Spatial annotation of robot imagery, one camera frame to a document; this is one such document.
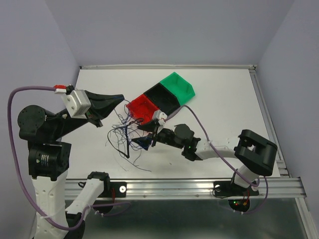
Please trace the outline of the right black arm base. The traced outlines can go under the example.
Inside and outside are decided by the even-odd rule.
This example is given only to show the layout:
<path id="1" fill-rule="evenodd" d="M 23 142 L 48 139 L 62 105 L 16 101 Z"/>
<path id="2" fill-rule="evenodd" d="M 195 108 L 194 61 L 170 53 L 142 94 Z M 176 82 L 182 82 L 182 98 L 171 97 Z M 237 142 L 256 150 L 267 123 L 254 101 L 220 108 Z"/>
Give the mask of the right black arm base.
<path id="1" fill-rule="evenodd" d="M 230 181 L 215 181 L 212 195 L 218 199 L 228 199 L 232 210 L 244 214 L 250 209 L 250 197 L 259 196 L 259 191 L 253 190 L 251 186 L 248 188 L 237 186 Z"/>

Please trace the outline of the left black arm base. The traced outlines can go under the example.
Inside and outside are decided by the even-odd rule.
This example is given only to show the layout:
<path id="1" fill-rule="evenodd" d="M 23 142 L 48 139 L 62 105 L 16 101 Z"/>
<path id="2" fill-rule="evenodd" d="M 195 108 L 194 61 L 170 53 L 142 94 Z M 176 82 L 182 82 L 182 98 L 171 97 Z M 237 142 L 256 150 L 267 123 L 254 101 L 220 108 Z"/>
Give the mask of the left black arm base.
<path id="1" fill-rule="evenodd" d="M 111 181 L 110 188 L 108 191 L 104 191 L 101 194 L 101 198 L 111 199 L 112 203 L 115 203 L 117 198 L 125 198 L 127 193 L 127 183 L 125 181 Z M 111 216 L 111 211 L 113 210 L 114 206 L 111 207 L 101 207 L 95 209 L 95 212 L 100 215 L 104 216 Z"/>

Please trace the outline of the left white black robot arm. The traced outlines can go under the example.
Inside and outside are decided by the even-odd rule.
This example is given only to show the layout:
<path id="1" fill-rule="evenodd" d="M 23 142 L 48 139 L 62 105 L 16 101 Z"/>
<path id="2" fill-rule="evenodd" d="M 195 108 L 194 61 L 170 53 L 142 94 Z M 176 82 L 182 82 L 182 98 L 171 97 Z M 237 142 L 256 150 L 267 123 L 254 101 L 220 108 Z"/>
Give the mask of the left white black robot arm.
<path id="1" fill-rule="evenodd" d="M 56 90 L 65 109 L 52 113 L 40 106 L 25 107 L 18 115 L 19 137 L 28 144 L 28 169 L 35 190 L 37 239 L 80 239 L 85 219 L 99 196 L 110 193 L 108 173 L 91 172 L 80 194 L 65 205 L 65 184 L 71 144 L 61 142 L 65 135 L 102 120 L 124 100 L 123 95 L 100 95 L 86 90 Z"/>

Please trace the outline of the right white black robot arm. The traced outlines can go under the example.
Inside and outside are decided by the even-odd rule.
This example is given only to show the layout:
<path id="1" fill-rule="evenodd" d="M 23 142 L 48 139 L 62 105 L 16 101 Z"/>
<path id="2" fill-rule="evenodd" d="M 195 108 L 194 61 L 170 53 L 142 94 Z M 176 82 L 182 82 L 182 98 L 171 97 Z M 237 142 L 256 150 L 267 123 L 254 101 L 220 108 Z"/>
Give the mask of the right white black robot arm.
<path id="1" fill-rule="evenodd" d="M 261 176 L 273 174 L 277 145 L 249 129 L 242 130 L 237 138 L 216 142 L 195 137 L 186 124 L 168 129 L 153 121 L 138 129 L 148 134 L 132 141 L 144 150 L 162 143 L 181 149 L 182 156 L 190 161 L 223 160 L 233 171 L 233 176 L 228 184 L 220 186 L 222 191 L 241 194 L 248 188 L 257 187 Z"/>

